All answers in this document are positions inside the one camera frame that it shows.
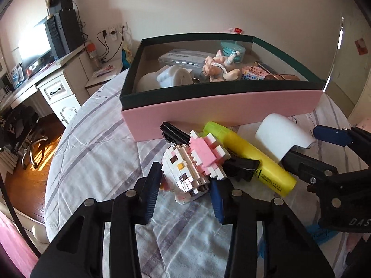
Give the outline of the blue gold slim box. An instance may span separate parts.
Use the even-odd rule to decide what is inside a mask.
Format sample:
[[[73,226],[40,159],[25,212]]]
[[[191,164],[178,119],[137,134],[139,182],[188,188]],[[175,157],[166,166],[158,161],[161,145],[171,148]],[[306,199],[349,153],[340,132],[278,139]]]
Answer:
[[[255,61],[255,66],[258,66],[259,68],[263,69],[268,74],[277,74],[277,71],[276,70],[274,70],[272,67],[268,66],[264,62]]]

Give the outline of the black speaker tower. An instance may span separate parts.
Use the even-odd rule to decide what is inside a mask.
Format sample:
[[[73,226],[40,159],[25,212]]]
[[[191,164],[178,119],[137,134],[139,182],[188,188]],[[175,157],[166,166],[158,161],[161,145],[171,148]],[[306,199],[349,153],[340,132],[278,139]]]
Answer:
[[[61,10],[44,23],[51,53],[59,59],[73,52],[83,43],[83,35],[74,9]]]

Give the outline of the pink white block figure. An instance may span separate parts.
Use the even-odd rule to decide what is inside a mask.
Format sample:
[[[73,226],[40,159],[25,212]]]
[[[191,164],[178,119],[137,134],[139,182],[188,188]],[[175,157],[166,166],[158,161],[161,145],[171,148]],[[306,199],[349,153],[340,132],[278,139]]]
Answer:
[[[190,136],[198,134],[191,131]],[[174,194],[175,201],[184,205],[201,197],[209,191],[211,180],[227,178],[224,172],[216,168],[213,176],[202,172],[196,166],[190,154],[190,147],[185,144],[172,144],[164,152],[162,158],[162,172],[165,181],[163,189]]]

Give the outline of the black hair claw clip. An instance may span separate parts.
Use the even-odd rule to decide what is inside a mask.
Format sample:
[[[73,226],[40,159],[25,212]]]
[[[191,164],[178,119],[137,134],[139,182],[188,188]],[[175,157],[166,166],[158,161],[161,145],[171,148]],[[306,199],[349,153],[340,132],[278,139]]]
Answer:
[[[168,142],[189,146],[196,166],[209,176],[213,176],[216,168],[219,168],[228,178],[249,182],[260,165],[258,160],[244,159],[229,153],[214,136],[190,136],[169,122],[163,122],[160,129]]]

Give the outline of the teal round container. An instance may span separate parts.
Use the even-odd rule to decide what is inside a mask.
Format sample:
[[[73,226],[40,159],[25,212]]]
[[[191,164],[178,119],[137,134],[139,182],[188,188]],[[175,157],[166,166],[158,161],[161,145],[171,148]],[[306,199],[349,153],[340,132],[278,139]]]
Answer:
[[[241,63],[243,61],[246,48],[239,42],[233,40],[222,40],[220,41],[220,47],[224,56],[235,56],[235,63]]]

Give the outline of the pink card pack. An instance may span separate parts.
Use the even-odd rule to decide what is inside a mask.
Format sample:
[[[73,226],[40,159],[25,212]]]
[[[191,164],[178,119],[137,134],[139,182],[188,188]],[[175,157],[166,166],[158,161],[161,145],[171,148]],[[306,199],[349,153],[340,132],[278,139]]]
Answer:
[[[269,73],[259,66],[244,66],[241,69],[242,80],[263,80]]]

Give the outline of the white plastic adapter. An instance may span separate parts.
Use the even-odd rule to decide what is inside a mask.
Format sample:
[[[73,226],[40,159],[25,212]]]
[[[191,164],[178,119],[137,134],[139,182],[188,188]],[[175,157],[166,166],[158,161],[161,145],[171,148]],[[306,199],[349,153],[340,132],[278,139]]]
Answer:
[[[314,142],[309,132],[276,113],[262,121],[254,136],[255,146],[276,163],[280,163],[293,147],[307,149]]]

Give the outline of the striped white tablecloth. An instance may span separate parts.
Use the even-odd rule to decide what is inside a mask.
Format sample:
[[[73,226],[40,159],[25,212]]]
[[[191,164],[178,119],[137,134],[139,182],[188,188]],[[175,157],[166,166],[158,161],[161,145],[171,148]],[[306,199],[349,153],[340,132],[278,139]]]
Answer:
[[[147,176],[169,144],[165,139],[135,142],[121,115],[119,93],[127,71],[103,85],[67,126],[48,172],[45,221],[50,241],[87,198],[98,202],[117,197]],[[289,118],[306,131],[318,125],[347,128],[338,106],[323,94],[313,113]],[[304,152],[338,168],[340,173],[365,168],[348,148],[317,142]],[[306,227],[318,223],[320,206],[314,193],[298,180],[285,198]],[[350,248],[349,234],[339,233],[320,246],[336,277],[341,277]],[[224,277],[231,225],[220,225],[209,195],[179,205],[160,191],[147,226],[136,226],[143,277]]]

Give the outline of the pink green storage box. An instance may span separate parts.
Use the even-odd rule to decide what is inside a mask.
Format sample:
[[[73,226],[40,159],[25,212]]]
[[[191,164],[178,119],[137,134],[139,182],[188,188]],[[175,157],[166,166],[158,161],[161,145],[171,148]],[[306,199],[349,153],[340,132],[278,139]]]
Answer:
[[[243,64],[261,61],[297,80],[236,80],[203,82],[137,92],[141,77],[160,69],[159,57],[178,48],[212,55],[221,41],[246,48]],[[160,125],[170,122],[183,131],[200,131],[209,121],[226,127],[262,121],[271,113],[294,116],[312,112],[324,81],[287,53],[256,36],[229,33],[185,33],[141,41],[128,70],[121,94],[121,114],[135,141],[162,137]]]

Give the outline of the black office chair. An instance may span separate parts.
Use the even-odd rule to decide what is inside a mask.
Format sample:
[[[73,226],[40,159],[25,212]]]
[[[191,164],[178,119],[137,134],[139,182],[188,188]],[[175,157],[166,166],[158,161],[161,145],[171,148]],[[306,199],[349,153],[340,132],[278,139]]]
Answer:
[[[33,152],[37,144],[49,142],[45,131],[40,128],[39,115],[31,106],[19,104],[5,117],[1,117],[1,153],[6,149],[12,154],[23,151],[21,164],[23,169],[27,168],[26,156],[34,169],[37,169],[41,162],[37,163]]]

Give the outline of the wall power socket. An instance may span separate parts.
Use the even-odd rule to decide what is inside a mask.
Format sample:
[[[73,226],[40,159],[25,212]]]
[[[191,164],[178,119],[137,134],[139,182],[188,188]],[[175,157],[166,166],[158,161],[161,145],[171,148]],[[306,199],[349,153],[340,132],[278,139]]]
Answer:
[[[124,35],[124,32],[128,31],[128,24],[127,22],[118,23],[105,28],[104,31],[111,41],[116,41],[121,35]]]

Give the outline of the orange capped bottle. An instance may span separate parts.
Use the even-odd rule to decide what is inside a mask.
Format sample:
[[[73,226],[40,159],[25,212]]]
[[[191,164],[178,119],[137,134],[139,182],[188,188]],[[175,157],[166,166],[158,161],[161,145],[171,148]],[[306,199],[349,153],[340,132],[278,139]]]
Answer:
[[[94,64],[96,70],[98,70],[99,68],[101,68],[101,62],[100,62],[100,59],[98,57],[95,44],[93,44],[92,42],[89,42],[86,45],[86,51],[88,53],[88,56],[89,56],[90,60]]]

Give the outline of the white desk with drawers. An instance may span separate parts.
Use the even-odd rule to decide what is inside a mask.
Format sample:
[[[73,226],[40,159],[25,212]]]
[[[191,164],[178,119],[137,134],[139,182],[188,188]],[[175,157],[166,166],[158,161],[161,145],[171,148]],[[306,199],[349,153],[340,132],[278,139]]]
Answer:
[[[1,102],[1,110],[14,109],[40,93],[61,123],[68,126],[90,97],[86,84],[92,74],[91,60],[81,45],[22,83]]]

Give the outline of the yellow highlighter marker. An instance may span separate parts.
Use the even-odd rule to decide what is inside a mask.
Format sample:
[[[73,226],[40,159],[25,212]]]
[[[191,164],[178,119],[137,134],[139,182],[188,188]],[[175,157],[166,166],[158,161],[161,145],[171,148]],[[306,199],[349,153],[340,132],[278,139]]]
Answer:
[[[231,129],[215,122],[208,122],[203,132],[206,135],[212,134],[224,148],[234,152],[238,157],[259,161],[255,176],[282,197],[287,196],[296,186],[297,181],[289,172]]]

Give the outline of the black white low cabinet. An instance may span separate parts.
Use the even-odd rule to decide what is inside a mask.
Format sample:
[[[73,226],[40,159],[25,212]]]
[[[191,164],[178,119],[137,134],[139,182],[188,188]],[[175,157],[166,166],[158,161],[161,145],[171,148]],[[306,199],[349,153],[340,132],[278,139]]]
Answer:
[[[109,62],[103,66],[102,69],[94,72],[92,77],[86,83],[85,89],[88,94],[92,96],[97,92],[105,83],[113,79],[121,72],[123,64],[121,60]]]

